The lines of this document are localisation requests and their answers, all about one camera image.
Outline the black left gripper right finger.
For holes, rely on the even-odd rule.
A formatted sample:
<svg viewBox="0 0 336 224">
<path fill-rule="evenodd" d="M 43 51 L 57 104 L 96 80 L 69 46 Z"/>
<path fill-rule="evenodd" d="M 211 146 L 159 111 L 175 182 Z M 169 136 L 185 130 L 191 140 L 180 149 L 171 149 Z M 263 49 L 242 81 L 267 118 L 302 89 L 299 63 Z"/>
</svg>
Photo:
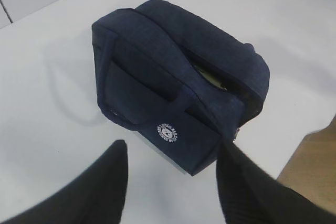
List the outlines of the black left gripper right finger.
<svg viewBox="0 0 336 224">
<path fill-rule="evenodd" d="M 226 223 L 335 223 L 335 215 L 274 180 L 233 143 L 217 156 L 218 196 Z"/>
</svg>

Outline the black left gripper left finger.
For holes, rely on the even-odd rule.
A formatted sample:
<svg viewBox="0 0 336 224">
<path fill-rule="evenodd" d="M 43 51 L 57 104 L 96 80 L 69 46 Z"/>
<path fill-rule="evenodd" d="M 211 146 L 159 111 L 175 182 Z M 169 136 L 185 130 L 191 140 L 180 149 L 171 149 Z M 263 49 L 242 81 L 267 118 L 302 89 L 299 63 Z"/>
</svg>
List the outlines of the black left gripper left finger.
<svg viewBox="0 0 336 224">
<path fill-rule="evenodd" d="M 120 223 L 128 175 L 127 145 L 116 140 L 67 186 L 5 223 Z"/>
</svg>

